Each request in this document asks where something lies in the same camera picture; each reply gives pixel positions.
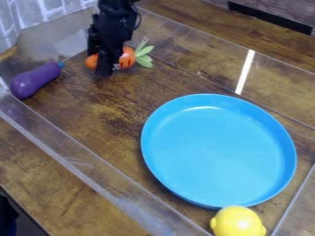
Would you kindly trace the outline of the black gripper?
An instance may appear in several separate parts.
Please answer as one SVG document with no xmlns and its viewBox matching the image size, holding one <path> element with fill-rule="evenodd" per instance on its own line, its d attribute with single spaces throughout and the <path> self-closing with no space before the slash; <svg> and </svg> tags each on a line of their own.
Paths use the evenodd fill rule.
<svg viewBox="0 0 315 236">
<path fill-rule="evenodd" d="M 120 70 L 118 58 L 122 43 L 132 38 L 138 27 L 138 0 L 98 0 L 98 12 L 92 15 L 92 24 L 86 30 L 86 55 L 98 53 L 94 73 L 110 76 Z"/>
</svg>

